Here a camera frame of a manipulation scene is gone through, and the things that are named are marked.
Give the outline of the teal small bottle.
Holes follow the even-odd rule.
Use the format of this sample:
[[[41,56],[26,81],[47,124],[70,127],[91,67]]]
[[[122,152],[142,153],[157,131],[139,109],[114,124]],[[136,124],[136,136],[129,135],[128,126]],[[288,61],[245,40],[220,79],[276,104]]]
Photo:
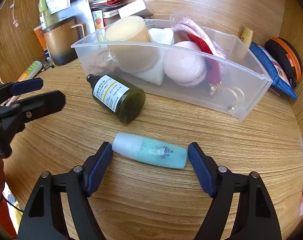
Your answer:
[[[117,133],[112,150],[135,161],[175,169],[183,169],[188,157],[185,148],[129,133]]]

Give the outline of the white drawstring bag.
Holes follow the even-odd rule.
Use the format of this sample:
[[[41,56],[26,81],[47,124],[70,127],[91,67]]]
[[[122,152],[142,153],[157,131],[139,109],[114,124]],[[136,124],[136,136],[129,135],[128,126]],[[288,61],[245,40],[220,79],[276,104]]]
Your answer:
[[[151,28],[149,29],[149,35],[155,44],[169,46],[174,44],[174,32],[171,28]],[[165,53],[165,49],[158,48],[155,63],[153,63],[149,69],[134,74],[134,76],[158,86],[162,85],[164,78],[163,59]]]

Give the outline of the red velvet pouch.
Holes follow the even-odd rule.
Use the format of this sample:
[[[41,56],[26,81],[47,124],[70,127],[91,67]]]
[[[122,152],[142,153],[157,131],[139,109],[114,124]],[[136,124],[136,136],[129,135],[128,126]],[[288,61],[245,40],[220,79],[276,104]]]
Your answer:
[[[200,50],[204,53],[213,55],[213,50],[209,47],[209,43],[206,42],[204,39],[194,35],[194,34],[187,34],[188,38],[196,43],[196,45],[200,48]],[[206,58],[208,64],[208,71],[207,71],[207,80],[211,85],[219,85],[221,83],[221,74],[220,74],[220,65],[219,62]]]

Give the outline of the pink round jar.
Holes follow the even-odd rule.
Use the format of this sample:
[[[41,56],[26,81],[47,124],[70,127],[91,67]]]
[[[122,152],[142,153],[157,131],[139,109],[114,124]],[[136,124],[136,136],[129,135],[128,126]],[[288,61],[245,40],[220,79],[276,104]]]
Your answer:
[[[196,43],[182,41],[174,45],[192,51],[201,51]],[[180,86],[199,85],[207,76],[206,61],[194,52],[179,49],[168,50],[163,59],[164,73]]]

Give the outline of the green orange tube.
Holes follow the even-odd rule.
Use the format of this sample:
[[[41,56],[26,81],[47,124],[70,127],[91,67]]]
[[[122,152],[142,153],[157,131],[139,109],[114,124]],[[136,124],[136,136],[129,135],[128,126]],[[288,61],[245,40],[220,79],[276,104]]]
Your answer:
[[[41,71],[42,68],[43,64],[40,61],[32,62],[17,81],[21,82],[34,78]]]

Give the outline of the orange sunscreen tube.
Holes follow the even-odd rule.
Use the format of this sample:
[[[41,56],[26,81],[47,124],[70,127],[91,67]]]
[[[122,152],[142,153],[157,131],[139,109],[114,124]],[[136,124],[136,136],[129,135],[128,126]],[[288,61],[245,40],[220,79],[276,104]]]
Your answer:
[[[41,25],[39,25],[39,26],[37,26],[37,27],[34,28],[34,33],[35,33],[36,37],[38,38],[38,41],[39,41],[39,43],[41,45],[41,48],[43,49],[46,57],[49,57],[50,55],[49,55],[49,51],[47,49],[45,37],[44,37],[44,35],[42,33],[42,27],[41,27]]]

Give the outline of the brown ceramic mug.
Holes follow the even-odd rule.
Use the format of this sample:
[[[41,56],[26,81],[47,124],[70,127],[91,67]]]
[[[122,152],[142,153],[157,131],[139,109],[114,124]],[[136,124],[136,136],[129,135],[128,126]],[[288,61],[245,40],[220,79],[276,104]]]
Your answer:
[[[47,49],[55,65],[64,65],[78,56],[72,44],[86,35],[86,24],[78,23],[75,16],[66,18],[42,30]]]

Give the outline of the green lotion bottle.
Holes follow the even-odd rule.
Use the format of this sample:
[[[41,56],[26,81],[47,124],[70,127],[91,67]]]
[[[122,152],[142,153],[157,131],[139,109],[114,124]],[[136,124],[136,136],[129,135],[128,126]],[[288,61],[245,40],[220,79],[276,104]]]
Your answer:
[[[46,0],[39,0],[38,8],[41,28],[46,29],[53,24]]]

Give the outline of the dark green spray bottle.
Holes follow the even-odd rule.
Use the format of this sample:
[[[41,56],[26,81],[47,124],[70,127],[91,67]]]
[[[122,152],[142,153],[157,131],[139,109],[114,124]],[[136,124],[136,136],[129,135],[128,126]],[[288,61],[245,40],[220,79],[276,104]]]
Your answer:
[[[92,88],[93,99],[110,110],[120,122],[129,124],[141,113],[145,104],[145,92],[141,88],[106,74],[89,74],[86,80]]]

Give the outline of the fruit pattern box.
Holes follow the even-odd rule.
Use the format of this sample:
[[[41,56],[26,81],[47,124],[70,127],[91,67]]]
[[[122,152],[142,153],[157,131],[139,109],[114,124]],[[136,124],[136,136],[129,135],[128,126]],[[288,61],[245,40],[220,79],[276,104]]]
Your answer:
[[[101,10],[95,10],[92,12],[93,21],[96,29],[97,39],[99,42],[105,41],[105,25],[103,20],[103,13]]]

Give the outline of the stack of books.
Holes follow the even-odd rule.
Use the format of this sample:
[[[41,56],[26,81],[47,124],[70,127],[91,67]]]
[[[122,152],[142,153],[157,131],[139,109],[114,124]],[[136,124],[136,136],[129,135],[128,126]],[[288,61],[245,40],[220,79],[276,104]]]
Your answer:
[[[88,0],[94,19],[117,16],[119,9],[127,5],[128,2],[129,0]]]

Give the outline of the blue patchwork pouch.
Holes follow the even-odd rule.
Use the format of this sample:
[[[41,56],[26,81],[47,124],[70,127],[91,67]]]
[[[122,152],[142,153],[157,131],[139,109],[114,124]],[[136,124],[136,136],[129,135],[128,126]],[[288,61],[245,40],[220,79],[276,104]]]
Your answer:
[[[286,94],[294,100],[297,100],[298,97],[291,87],[285,72],[280,64],[278,64],[278,62],[270,55],[270,53],[255,42],[251,43],[250,50],[260,61],[265,70],[267,70],[267,73],[272,79],[273,89],[279,93]]]

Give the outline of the clear plastic storage bin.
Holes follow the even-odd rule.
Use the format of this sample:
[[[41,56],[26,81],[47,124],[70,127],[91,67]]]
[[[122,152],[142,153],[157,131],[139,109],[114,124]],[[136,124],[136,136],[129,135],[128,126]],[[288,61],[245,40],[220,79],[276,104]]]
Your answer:
[[[195,35],[175,31],[168,20],[146,20],[150,42],[109,41],[98,30],[73,44],[85,74],[111,74],[149,94],[228,113],[244,120],[272,79],[234,35],[204,28]]]

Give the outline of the black orange zip case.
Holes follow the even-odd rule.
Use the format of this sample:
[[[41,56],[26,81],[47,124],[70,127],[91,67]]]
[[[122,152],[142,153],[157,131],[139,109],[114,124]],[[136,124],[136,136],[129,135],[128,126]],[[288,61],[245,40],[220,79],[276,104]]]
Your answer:
[[[283,69],[290,85],[296,87],[303,73],[303,64],[296,49],[280,37],[270,38],[264,47]]]

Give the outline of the yellow tube bottle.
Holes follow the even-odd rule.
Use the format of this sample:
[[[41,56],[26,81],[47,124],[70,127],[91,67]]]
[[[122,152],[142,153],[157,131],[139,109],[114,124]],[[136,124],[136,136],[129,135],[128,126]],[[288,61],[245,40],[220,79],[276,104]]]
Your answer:
[[[244,27],[242,35],[241,35],[241,41],[246,45],[246,47],[250,47],[253,39],[254,32],[249,29],[248,27]]]

